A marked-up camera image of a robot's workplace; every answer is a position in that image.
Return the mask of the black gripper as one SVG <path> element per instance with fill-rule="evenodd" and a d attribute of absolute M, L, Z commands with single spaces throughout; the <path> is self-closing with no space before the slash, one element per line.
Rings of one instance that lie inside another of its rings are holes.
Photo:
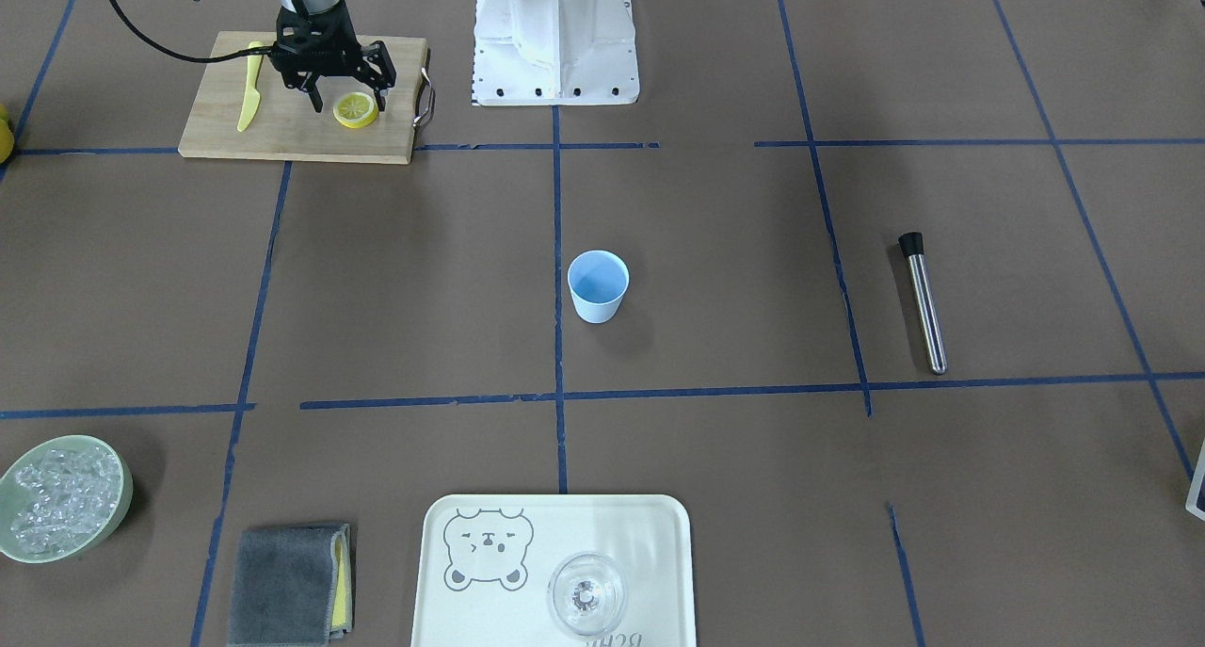
<path fill-rule="evenodd" d="M 396 84 L 386 42 L 364 43 L 358 39 L 345 0 L 324 10 L 315 0 L 288 0 L 277 13 L 276 41 L 268 59 L 287 88 L 306 94 L 315 112 L 324 107 L 318 89 L 321 77 L 358 80 L 374 89 L 380 112 L 386 110 L 386 98 Z"/>

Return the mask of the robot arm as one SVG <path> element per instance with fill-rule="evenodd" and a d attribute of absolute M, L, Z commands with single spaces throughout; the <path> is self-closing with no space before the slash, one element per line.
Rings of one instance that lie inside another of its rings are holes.
<path fill-rule="evenodd" d="M 300 90 L 323 108 L 318 90 L 322 77 L 349 77 L 374 90 L 376 108 L 386 110 L 386 96 L 396 84 L 396 71 L 383 41 L 362 43 L 345 0 L 280 0 L 275 20 L 272 67 L 286 88 Z"/>

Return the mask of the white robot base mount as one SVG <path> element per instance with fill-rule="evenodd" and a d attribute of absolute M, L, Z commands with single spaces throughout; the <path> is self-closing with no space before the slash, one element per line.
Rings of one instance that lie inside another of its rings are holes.
<path fill-rule="evenodd" d="M 633 0 L 474 0 L 471 102 L 637 102 Z"/>

